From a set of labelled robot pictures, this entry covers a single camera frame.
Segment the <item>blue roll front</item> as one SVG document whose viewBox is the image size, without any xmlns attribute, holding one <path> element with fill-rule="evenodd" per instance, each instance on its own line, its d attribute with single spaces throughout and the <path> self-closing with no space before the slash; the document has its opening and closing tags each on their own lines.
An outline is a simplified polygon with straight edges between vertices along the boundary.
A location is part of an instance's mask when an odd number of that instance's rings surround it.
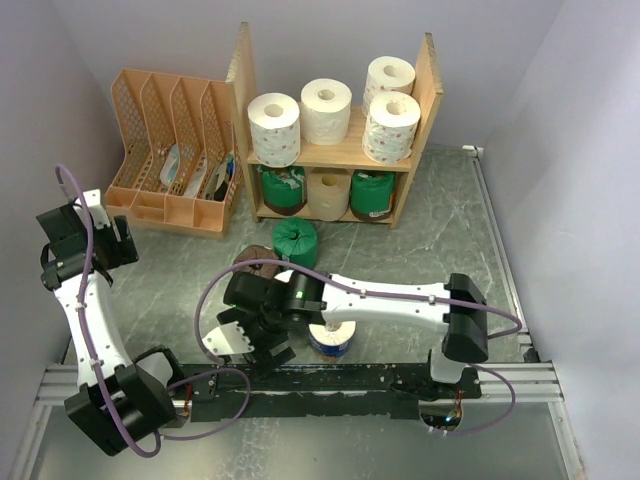
<svg viewBox="0 0 640 480">
<path fill-rule="evenodd" d="M 339 358 L 347 353 L 356 332 L 354 321 L 340 324 L 316 325 L 310 324 L 309 340 L 311 347 L 319 354 Z"/>
</svg>

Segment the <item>floral paper roll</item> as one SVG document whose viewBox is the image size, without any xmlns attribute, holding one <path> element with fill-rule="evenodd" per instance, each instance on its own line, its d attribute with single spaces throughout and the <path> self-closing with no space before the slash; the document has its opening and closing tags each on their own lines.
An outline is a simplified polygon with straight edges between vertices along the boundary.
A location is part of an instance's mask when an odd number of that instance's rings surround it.
<svg viewBox="0 0 640 480">
<path fill-rule="evenodd" d="M 300 155 L 300 109 L 282 93 L 254 98 L 248 108 L 253 152 L 257 161 L 271 168 L 293 165 Z"/>
<path fill-rule="evenodd" d="M 409 62 L 392 56 L 378 57 L 367 69 L 363 103 L 370 104 L 377 94 L 388 91 L 411 94 L 414 81 L 415 69 Z"/>
</svg>

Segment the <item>floral white roll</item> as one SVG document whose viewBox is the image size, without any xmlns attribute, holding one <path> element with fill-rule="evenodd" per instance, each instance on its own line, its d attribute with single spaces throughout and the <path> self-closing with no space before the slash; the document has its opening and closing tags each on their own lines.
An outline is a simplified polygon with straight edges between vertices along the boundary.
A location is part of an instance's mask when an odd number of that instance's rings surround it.
<svg viewBox="0 0 640 480">
<path fill-rule="evenodd" d="M 420 106 L 412 96 L 397 91 L 376 95 L 362 136 L 364 153 L 385 165 L 408 158 L 420 118 Z"/>
</svg>

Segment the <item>plain white roll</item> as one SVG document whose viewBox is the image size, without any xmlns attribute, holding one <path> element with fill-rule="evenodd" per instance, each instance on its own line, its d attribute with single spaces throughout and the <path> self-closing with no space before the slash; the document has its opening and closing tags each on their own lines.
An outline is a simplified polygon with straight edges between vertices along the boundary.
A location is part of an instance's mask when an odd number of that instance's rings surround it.
<svg viewBox="0 0 640 480">
<path fill-rule="evenodd" d="M 348 132 L 352 92 L 344 83 L 328 78 L 308 82 L 301 90 L 301 135 L 308 143 L 332 146 Z"/>
</svg>

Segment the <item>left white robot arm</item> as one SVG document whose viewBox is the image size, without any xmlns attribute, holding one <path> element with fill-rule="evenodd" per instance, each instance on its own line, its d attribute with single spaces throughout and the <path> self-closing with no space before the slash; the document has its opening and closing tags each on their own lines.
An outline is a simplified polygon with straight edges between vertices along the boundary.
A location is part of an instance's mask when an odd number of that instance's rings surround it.
<svg viewBox="0 0 640 480">
<path fill-rule="evenodd" d="M 78 362 L 78 391 L 67 398 L 68 418 L 104 453 L 115 456 L 176 418 L 171 399 L 187 375 L 170 349 L 126 352 L 111 305 L 111 270 L 135 263 L 128 221 L 110 217 L 99 190 L 38 215 L 48 238 L 41 282 L 63 308 Z"/>
</svg>

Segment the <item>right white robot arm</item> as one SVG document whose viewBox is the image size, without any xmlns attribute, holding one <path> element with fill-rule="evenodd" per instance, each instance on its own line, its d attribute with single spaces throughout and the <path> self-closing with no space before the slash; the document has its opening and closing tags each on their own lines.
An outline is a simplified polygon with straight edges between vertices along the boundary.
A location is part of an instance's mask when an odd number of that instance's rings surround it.
<svg viewBox="0 0 640 480">
<path fill-rule="evenodd" d="M 227 310 L 203 339 L 218 357 L 241 355 L 260 374 L 291 361 L 291 331 L 305 328 L 327 356 L 348 350 L 362 322 L 404 323 L 436 333 L 424 374 L 426 390 L 443 398 L 455 390 L 471 363 L 489 357 L 486 301 L 471 279 L 453 274 L 446 283 L 400 285 L 332 274 L 326 279 L 297 270 L 273 278 L 236 272 L 227 285 Z"/>
</svg>

